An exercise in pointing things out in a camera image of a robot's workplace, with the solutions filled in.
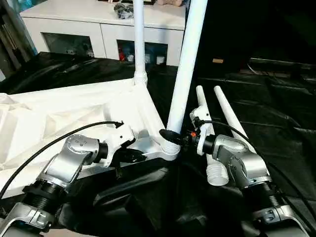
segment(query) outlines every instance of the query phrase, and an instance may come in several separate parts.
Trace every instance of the black tarp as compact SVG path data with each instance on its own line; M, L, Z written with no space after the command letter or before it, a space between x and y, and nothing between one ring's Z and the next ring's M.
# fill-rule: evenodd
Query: black tarp
M148 90L166 125L177 68L150 66L147 70ZM13 94L126 79L133 77L133 73L134 66L130 63L40 53L0 83L0 92ZM264 159L281 169L316 208L315 81L241 73L222 78L194 77L184 131L192 129L189 112L198 106L197 85L203 86L212 119L226 122L213 91L214 86L221 86ZM214 128L216 134L231 135L228 130ZM191 151L181 153L175 162L157 159L132 165L123 172L120 180L116 180L114 172L79 180L59 222L69 229L100 236L106 233L108 236L165 236L173 235L173 231L181 236L202 236L216 229L222 236L238 236L239 221L249 218L237 190L206 183L205 159ZM270 173L312 221L286 181L273 169Z

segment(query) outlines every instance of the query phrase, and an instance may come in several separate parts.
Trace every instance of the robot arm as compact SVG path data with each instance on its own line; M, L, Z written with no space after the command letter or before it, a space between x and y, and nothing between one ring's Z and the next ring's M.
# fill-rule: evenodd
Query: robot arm
M251 152L246 143L224 135L201 138L202 134L190 132L182 138L168 130L161 130L160 134L170 142L194 146L197 149L202 139L203 153L212 155L214 160L226 167L252 212L255 227L266 236L309 236L291 207L283 201L263 159Z
M68 137L61 152L49 161L36 181L23 189L26 193L23 202L17 203L0 223L0 237L35 237L41 236L40 232L48 232L82 166L94 162L108 167L114 153L134 140L131 129L125 124L103 143L78 134Z

